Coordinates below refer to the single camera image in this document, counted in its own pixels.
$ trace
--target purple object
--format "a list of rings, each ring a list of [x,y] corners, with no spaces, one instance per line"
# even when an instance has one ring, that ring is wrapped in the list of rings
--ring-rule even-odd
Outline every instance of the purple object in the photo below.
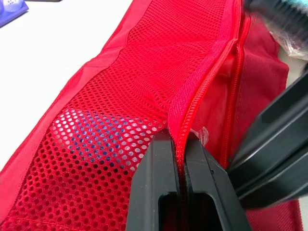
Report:
[[[21,6],[16,4],[16,11],[14,12],[8,12],[5,11],[6,8],[3,6],[3,0],[0,0],[0,27],[4,26],[5,24],[9,23],[10,21],[14,20],[15,18],[19,17],[23,13],[25,13],[27,10],[29,10],[26,3],[23,1],[21,3]]]

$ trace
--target black plastic device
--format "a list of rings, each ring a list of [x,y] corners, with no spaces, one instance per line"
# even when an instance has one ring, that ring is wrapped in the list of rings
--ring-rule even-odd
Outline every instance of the black plastic device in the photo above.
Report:
[[[191,230],[250,231],[226,171],[194,135],[187,142],[185,156]],[[133,177],[126,231],[180,230],[180,199],[175,147],[163,130],[153,136]]]
[[[246,208],[308,193],[308,70],[255,120],[228,169]]]

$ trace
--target blue object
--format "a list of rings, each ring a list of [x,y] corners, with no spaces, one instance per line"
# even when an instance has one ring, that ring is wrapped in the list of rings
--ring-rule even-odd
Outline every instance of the blue object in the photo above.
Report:
[[[29,10],[24,0],[0,0],[0,27]]]

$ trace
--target stitching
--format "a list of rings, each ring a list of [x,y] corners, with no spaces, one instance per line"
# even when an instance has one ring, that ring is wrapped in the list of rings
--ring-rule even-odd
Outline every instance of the stitching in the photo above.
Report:
[[[56,227],[59,227],[59,228],[69,229],[69,230],[72,230],[72,231],[83,231],[83,230],[79,230],[79,229],[72,229],[70,227],[67,227],[67,226],[64,226],[64,225],[59,225],[59,224],[56,224],[56,223],[33,220],[33,219],[28,219],[28,218],[19,218],[19,217],[12,217],[12,216],[7,216],[7,218],[12,218],[12,219],[15,219],[15,220],[26,220],[26,221],[31,221],[31,222],[34,222],[34,223],[48,224],[48,225],[53,225],[53,226],[56,226]]]

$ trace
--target red nylon fabric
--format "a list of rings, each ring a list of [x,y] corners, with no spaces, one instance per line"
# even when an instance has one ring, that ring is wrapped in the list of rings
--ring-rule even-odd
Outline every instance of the red nylon fabric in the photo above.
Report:
[[[133,1],[101,54],[72,77],[1,172],[1,230],[125,230],[133,173],[153,134],[169,126],[177,139],[193,92],[233,39],[239,24],[235,5],[232,0]],[[226,79],[214,79],[202,108],[225,101],[231,77],[223,68],[228,73],[232,65],[220,69],[218,76]],[[279,74],[273,79],[285,81]],[[256,101],[268,84],[254,92]],[[224,116],[223,110],[215,113]],[[214,133],[209,145],[217,146],[220,135]],[[298,211],[293,209],[288,214]],[[288,227],[300,231],[291,215],[285,217]],[[259,215],[254,216],[251,224],[258,230]]]

